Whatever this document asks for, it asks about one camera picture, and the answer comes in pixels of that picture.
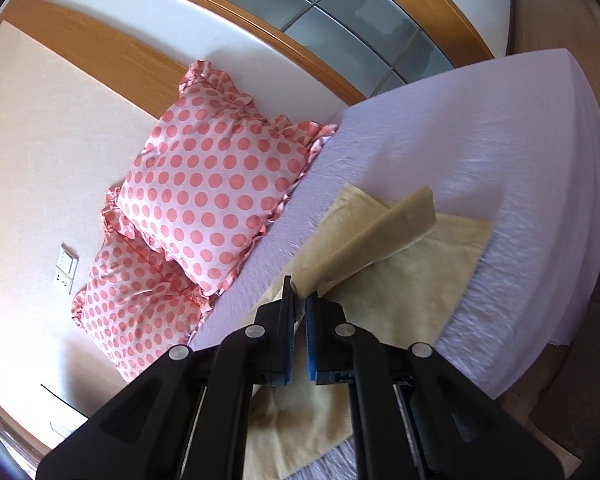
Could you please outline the khaki pants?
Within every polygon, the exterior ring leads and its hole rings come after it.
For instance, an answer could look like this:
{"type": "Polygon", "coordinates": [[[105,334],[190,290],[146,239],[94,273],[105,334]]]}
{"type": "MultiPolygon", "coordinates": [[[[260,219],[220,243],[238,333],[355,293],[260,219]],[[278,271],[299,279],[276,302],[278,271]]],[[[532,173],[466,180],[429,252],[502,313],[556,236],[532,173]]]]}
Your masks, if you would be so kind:
{"type": "MultiPolygon", "coordinates": [[[[399,203],[345,185],[285,273],[315,285],[348,321],[386,344],[432,344],[462,299],[493,230],[482,219],[438,214],[421,188],[399,203]]],[[[247,479],[285,479],[353,434],[344,385],[317,386],[295,370],[289,386],[260,388],[249,415],[247,479]]]]}

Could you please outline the black flat television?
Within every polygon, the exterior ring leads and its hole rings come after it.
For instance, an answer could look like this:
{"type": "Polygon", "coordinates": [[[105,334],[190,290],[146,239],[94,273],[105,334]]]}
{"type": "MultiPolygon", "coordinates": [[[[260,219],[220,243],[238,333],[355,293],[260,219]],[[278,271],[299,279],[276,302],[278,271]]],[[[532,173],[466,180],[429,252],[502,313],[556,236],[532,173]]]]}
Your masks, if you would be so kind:
{"type": "Polygon", "coordinates": [[[42,384],[42,382],[40,383],[40,386],[47,393],[49,393],[51,396],[53,396],[56,400],[60,401],[62,404],[65,404],[65,406],[68,406],[68,408],[71,408],[73,411],[79,413],[81,416],[88,418],[88,415],[84,411],[82,411],[80,408],[77,408],[73,403],[67,401],[65,398],[63,398],[59,394],[54,393],[51,388],[48,388],[46,385],[42,384]]]}

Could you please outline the large pink polka-dot pillow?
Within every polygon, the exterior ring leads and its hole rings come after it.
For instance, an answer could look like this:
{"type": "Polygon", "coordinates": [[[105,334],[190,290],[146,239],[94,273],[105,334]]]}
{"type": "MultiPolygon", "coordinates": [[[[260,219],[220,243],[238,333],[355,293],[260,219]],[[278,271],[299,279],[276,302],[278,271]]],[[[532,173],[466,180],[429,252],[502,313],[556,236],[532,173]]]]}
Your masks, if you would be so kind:
{"type": "Polygon", "coordinates": [[[107,191],[100,211],[104,239],[71,316],[126,382],[176,344],[187,344],[212,311],[212,300],[182,268],[155,252],[107,191]]]}

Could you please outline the small pink polka-dot pillow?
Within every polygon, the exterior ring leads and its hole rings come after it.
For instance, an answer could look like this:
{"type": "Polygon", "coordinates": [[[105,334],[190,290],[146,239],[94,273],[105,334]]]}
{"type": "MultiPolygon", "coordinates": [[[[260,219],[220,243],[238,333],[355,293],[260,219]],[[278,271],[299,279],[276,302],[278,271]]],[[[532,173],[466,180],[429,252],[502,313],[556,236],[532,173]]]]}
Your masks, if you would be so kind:
{"type": "Polygon", "coordinates": [[[228,73],[193,62],[102,215],[219,296],[336,131],[266,118],[228,73]]]}

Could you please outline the lavender bed sheet mattress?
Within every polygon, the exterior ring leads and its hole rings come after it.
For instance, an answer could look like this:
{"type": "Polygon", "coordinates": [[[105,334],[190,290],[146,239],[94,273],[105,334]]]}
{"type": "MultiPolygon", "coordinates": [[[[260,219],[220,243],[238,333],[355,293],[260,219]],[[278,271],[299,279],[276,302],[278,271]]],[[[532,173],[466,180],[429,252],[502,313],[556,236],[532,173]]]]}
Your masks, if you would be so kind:
{"type": "Polygon", "coordinates": [[[600,273],[600,109],[574,56],[469,65],[336,115],[330,139],[232,287],[190,340],[218,344],[320,224],[346,184],[384,200],[421,186],[442,214],[494,225],[437,350],[500,396],[548,344],[569,344],[600,273]]]}

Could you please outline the wooden glass sliding door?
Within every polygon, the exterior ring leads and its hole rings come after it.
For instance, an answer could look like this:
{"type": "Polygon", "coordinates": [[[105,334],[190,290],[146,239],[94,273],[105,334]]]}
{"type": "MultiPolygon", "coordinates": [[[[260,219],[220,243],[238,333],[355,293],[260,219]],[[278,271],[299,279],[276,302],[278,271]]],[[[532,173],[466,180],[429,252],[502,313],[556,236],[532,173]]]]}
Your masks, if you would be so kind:
{"type": "Polygon", "coordinates": [[[493,53],[452,0],[186,0],[354,104],[493,53]]]}

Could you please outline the white wall socket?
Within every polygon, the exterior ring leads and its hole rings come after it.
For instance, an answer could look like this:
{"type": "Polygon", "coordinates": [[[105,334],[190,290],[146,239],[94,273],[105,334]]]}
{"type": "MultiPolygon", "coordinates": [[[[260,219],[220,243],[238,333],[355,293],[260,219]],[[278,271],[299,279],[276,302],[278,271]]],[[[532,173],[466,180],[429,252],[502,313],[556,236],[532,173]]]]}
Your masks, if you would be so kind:
{"type": "Polygon", "coordinates": [[[57,287],[66,294],[70,294],[72,291],[73,278],[61,270],[59,266],[56,266],[54,273],[54,281],[57,287]]]}

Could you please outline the white wall switch panel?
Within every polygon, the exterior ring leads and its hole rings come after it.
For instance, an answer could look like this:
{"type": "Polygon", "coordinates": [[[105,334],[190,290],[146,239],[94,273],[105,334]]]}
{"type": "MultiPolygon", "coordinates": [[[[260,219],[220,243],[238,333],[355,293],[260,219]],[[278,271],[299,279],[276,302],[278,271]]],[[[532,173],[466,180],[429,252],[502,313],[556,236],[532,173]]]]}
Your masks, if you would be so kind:
{"type": "Polygon", "coordinates": [[[76,267],[78,266],[79,257],[74,251],[65,244],[61,244],[58,252],[56,266],[63,274],[69,278],[74,278],[76,275],[76,267]]]}

